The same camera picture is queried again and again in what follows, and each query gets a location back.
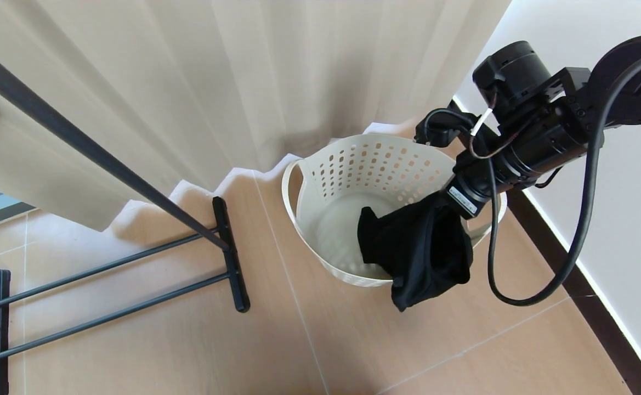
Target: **white plastic basket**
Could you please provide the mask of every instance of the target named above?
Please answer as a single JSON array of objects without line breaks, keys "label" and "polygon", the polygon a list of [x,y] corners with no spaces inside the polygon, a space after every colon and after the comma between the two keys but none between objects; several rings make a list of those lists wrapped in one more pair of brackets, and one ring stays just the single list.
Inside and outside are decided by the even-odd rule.
[{"label": "white plastic basket", "polygon": [[[375,264],[362,260],[357,225],[362,208],[383,217],[403,205],[440,190],[450,179],[454,160],[440,150],[383,134],[343,138],[283,173],[282,196],[288,217],[306,245],[336,278],[360,287],[391,283]],[[298,167],[303,183],[296,210],[288,197],[288,180]],[[499,197],[498,220],[506,212],[506,195]],[[490,223],[468,230],[472,245],[491,231]]]}]

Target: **curtain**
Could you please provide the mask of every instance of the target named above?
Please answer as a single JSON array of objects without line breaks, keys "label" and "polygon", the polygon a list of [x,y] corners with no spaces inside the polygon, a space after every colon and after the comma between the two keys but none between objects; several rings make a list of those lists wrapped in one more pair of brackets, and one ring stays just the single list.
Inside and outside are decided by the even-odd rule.
[{"label": "curtain", "polygon": [[[168,195],[448,104],[510,0],[1,0],[0,62]],[[103,230],[143,200],[0,97],[0,191]]]}]

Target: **black fabric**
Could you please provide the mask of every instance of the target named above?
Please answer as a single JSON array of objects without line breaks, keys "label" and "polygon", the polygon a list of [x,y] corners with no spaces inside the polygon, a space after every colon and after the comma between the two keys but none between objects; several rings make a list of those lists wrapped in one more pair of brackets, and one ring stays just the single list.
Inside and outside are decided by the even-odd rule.
[{"label": "black fabric", "polygon": [[471,240],[439,193],[381,218],[364,207],[357,236],[364,262],[393,277],[391,298],[401,312],[470,278]]}]

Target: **dark brown baseboard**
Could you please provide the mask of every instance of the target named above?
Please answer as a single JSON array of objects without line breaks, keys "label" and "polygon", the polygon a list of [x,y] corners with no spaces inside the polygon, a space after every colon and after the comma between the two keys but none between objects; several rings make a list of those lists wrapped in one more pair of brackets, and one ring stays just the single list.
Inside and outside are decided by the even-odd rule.
[{"label": "dark brown baseboard", "polygon": [[[450,108],[461,110],[454,101],[451,101]],[[459,135],[459,139],[463,144],[468,144],[468,138],[465,136]],[[564,249],[564,246],[561,245],[523,191],[508,191],[508,208],[523,226],[552,271],[559,270],[566,260],[568,251]],[[628,385],[629,391],[633,395],[641,395],[641,360],[578,267],[574,267],[574,270],[564,281],[564,289],[574,300],[581,315],[588,322],[588,326],[591,327],[598,341],[603,345]]]}]

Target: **floor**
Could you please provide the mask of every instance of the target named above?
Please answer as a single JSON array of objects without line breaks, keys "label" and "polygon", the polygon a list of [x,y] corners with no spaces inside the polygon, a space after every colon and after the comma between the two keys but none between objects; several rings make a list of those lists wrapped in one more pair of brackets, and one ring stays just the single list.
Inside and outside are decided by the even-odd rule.
[{"label": "floor", "polygon": [[[487,244],[472,279],[399,313],[390,288],[336,280],[283,209],[280,174],[242,170],[218,188],[228,203],[252,308],[235,311],[223,281],[130,317],[10,358],[11,394],[624,394],[608,355],[564,290],[533,307],[499,302],[486,281]],[[212,225],[211,196],[172,195]],[[0,268],[12,293],[124,257],[187,229],[134,204],[99,233],[44,212],[0,225]],[[552,276],[508,213],[498,282],[525,297]],[[204,240],[15,305],[11,342],[68,328],[220,273]]]}]

